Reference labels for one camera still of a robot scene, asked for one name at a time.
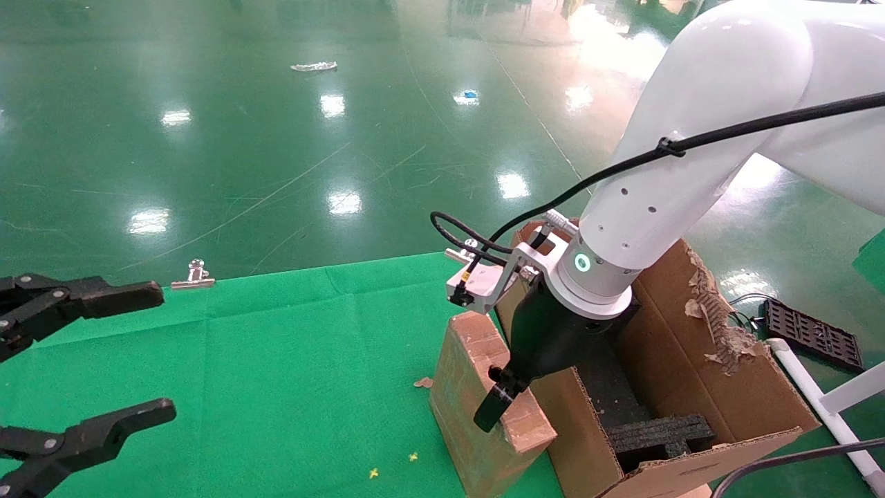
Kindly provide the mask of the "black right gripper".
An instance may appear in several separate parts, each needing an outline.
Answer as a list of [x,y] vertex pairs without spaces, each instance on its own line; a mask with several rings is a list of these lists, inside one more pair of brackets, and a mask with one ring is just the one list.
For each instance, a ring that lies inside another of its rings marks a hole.
[[595,347],[619,335],[639,309],[632,297],[613,319],[590,319],[566,308],[543,275],[535,277],[513,312],[508,367],[489,369],[494,384],[474,414],[477,428],[491,432],[531,382],[583,362]]

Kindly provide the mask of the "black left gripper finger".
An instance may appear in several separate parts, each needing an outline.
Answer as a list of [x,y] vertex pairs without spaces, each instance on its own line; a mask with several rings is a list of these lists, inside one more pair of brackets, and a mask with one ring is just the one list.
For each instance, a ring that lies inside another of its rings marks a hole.
[[176,416],[174,402],[161,398],[88,418],[63,432],[3,426],[2,458],[20,466],[2,476],[1,495],[46,497],[73,473],[116,459],[133,433]]
[[155,281],[113,286],[98,275],[64,281],[35,273],[2,277],[1,360],[18,356],[79,319],[129,314],[164,302]]

